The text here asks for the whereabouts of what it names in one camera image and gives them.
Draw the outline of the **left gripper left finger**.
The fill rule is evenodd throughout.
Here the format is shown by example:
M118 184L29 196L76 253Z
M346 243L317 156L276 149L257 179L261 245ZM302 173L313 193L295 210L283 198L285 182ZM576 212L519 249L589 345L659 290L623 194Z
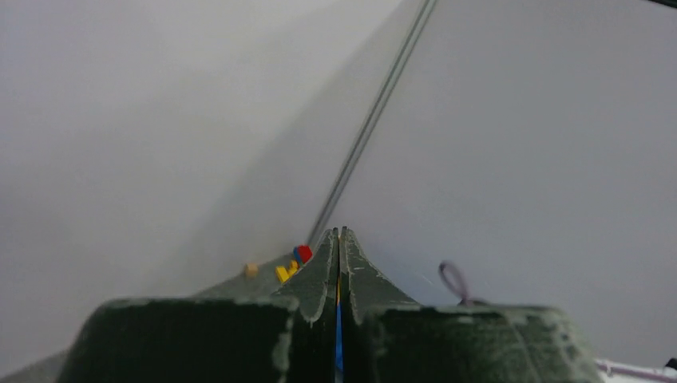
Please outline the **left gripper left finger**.
M60 382L332 382L339 232L272 294L99 306Z

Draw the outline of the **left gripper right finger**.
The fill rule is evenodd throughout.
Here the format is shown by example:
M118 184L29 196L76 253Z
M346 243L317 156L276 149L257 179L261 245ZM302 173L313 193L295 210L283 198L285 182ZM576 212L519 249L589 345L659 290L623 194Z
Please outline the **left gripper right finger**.
M425 306L339 239L343 377L347 382L598 382L568 316L542 306Z

